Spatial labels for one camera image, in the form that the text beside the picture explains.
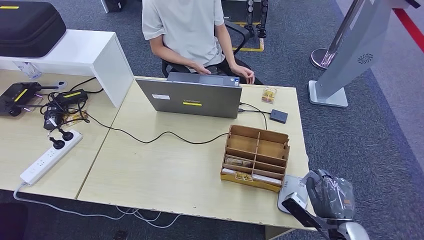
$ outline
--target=light wood tabletop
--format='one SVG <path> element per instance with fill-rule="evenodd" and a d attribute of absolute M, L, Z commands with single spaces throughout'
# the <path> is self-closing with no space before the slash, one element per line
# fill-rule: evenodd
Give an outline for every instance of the light wood tabletop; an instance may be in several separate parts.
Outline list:
<path fill-rule="evenodd" d="M 288 113 L 286 124 L 269 120 L 268 129 L 289 135 L 286 173 L 303 177 L 308 171 L 296 89 L 277 88 L 275 103 L 261 101 L 264 86 L 242 85 L 241 102 L 262 111 Z M 156 112 L 133 82 L 113 127 L 149 141 L 172 131 L 192 142 L 227 133 L 230 125 L 265 128 L 262 114 L 239 113 L 237 119 Z M 306 229 L 277 208 L 278 194 L 220 180 L 226 137 L 193 145 L 167 134 L 144 144 L 111 130 L 87 177 L 78 200 L 269 226 L 270 237 L 287 229 Z M 311 204 L 307 210 L 313 213 Z"/>
<path fill-rule="evenodd" d="M 63 92 L 89 78 L 89 76 L 43 73 L 37 81 L 42 86 L 52 86 L 57 81 L 66 81 L 67 87 L 56 91 Z M 0 92 L 3 93 L 11 84 L 18 82 L 30 81 L 20 71 L 0 70 Z M 94 79 L 80 88 L 97 91 L 102 87 Z M 42 90 L 40 93 L 50 92 L 51 90 Z M 101 92 L 89 95 L 87 112 L 110 126 L 118 108 L 115 108 L 108 96 Z M 20 174 L 52 146 L 47 137 L 49 131 L 43 128 L 43 122 L 44 116 L 40 114 L 38 108 L 34 112 L 23 111 L 17 117 L 0 117 L 0 189 L 14 191 L 22 182 Z M 21 192 L 76 198 L 109 130 L 94 121 L 89 124 L 79 122 L 64 129 L 74 129 L 82 133 L 83 139 L 36 184 L 22 188 Z M 58 138 L 60 133 L 55 131 L 52 136 Z"/>

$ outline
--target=drone controller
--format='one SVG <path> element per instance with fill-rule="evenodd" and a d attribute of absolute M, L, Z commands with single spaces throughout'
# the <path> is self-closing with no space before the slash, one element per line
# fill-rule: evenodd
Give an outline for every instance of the drone controller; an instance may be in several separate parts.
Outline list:
<path fill-rule="evenodd" d="M 0 116 L 16 117 L 42 89 L 57 89 L 57 86 L 41 86 L 38 82 L 18 82 L 12 84 L 0 95 Z"/>

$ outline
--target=metal pole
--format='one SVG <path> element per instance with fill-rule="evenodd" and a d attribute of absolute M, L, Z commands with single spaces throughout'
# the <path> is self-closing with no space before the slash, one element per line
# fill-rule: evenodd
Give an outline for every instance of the metal pole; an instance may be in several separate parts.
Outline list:
<path fill-rule="evenodd" d="M 310 62 L 312 63 L 312 65 L 323 71 L 325 71 L 329 67 L 329 65 L 333 61 L 333 58 L 337 54 L 337 49 L 339 48 L 342 37 L 345 35 L 352 21 L 356 17 L 363 2 L 364 0 L 353 0 L 349 10 L 346 13 L 346 16 L 343 19 L 343 22 L 341 23 L 340 27 L 337 30 L 337 33 L 335 34 L 334 39 L 332 40 L 330 47 L 328 49 L 315 49 L 311 53 Z"/>

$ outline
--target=white t-shirt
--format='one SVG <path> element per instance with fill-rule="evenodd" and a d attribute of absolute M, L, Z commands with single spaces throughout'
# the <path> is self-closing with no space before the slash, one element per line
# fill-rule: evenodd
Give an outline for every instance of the white t-shirt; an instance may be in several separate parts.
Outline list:
<path fill-rule="evenodd" d="M 163 34 L 166 47 L 205 67 L 224 60 L 214 36 L 215 25 L 224 24 L 221 0 L 143 0 L 142 3 L 146 40 Z"/>

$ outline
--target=cardboard organizer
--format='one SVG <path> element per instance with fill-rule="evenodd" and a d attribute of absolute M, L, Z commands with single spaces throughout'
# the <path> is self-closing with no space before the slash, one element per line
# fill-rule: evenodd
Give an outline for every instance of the cardboard organizer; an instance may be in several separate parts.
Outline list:
<path fill-rule="evenodd" d="M 221 180 L 279 192 L 289 159 L 288 143 L 287 134 L 231 125 L 222 160 Z M 226 158 L 248 161 L 250 164 L 249 167 L 226 164 Z"/>

